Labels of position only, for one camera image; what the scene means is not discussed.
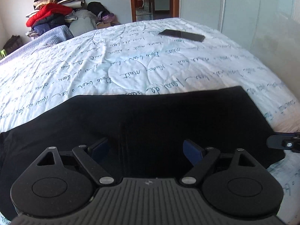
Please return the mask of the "white floral wardrobe door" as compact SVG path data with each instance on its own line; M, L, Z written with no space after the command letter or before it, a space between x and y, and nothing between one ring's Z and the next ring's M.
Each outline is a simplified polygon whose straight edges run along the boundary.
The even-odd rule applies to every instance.
M217 29L299 96L299 0L181 0L180 16Z

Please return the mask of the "lavender blue knit blanket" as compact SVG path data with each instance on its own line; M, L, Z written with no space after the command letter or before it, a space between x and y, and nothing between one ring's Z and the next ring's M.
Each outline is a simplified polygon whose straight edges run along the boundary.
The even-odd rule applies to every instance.
M4 65L18 57L29 54L38 48L48 45L56 45L72 38L74 38L74 36L66 25L55 27L54 29L47 31L38 38L26 43L16 51L9 54L7 57L1 60L1 65Z

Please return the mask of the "green plastic stool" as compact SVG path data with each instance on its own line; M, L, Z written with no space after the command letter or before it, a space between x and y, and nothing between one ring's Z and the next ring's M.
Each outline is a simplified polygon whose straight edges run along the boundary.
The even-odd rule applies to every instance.
M1 57L4 59L7 56L6 51L3 49L1 50Z

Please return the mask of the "black pants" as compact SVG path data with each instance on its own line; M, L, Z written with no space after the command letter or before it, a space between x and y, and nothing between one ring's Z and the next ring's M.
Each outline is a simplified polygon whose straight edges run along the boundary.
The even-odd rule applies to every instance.
M191 164L183 142L222 153L243 148L263 167L285 157L267 147L274 131L242 87L165 95L79 95L1 133L1 214L17 213L16 179L47 148L69 151L107 138L100 165L113 177L180 178Z

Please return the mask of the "navy blue folded garment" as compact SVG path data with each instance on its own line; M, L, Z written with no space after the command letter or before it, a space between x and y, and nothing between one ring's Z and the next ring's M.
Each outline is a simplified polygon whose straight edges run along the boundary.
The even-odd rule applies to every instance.
M65 24L65 16L56 13L36 21L31 28L40 36L53 28L63 26Z

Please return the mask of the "black smartphone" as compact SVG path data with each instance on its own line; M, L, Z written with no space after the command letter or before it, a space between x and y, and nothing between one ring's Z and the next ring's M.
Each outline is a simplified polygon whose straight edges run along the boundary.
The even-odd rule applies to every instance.
M171 29L165 29L164 31L160 32L159 35L187 39L187 40L201 42L201 43L206 38L202 34L194 34L194 33L188 33L185 31L176 31L176 30L171 30Z

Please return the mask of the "light blue script-print quilt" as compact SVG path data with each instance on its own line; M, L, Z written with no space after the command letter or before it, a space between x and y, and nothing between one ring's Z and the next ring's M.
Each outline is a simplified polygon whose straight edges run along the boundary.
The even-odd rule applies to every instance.
M204 35L201 42L160 36L165 29ZM90 31L1 65L1 133L79 95L171 95L240 86L274 133L299 132L299 100L236 42L181 18ZM299 153L265 168L280 184L275 216L227 217L180 178L121 177L82 209L61 217L18 214L1 224L299 224Z

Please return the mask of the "red jacket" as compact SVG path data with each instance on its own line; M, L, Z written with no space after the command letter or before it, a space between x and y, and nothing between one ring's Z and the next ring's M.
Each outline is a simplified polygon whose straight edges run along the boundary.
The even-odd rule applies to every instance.
M36 21L49 17L52 14L61 14L61 15L68 15L73 11L72 8L61 5L61 4L54 4L49 3L43 6L35 15L30 17L26 22L27 27L32 27Z

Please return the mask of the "cardboard box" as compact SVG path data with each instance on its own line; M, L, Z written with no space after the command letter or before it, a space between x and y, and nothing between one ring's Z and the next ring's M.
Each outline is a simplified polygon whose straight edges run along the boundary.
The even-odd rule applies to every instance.
M120 23L119 22L107 22L107 23L98 22L96 27L97 27L97 29L105 29L105 28L117 26L117 25L120 25Z

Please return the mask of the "purple cloth item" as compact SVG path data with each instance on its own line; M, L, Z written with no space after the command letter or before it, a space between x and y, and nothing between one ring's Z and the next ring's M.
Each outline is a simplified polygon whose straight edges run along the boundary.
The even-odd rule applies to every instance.
M115 15L113 13L109 13L107 15L104 15L101 17L101 21L106 24L106 23L112 23L115 21Z

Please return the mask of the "grey bundled garment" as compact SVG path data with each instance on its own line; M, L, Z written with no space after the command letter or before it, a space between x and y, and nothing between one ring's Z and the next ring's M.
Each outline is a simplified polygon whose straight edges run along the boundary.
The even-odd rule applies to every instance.
M74 37L97 29L98 17L89 10L78 10L73 13L77 19L71 22L69 29Z

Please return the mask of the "dark brown bag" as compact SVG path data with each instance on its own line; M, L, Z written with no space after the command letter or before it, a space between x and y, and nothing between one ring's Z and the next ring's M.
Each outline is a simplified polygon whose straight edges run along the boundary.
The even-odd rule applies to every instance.
M15 50L19 49L24 45L22 37L20 36L11 36L11 38L5 43L3 49L5 50L6 54L9 55Z

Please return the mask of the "black bag on pile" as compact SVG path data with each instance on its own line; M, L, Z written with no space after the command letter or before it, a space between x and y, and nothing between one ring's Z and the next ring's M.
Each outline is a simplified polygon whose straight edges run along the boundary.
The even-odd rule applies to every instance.
M110 14L110 12L98 1L89 2L87 10L94 13L99 19Z

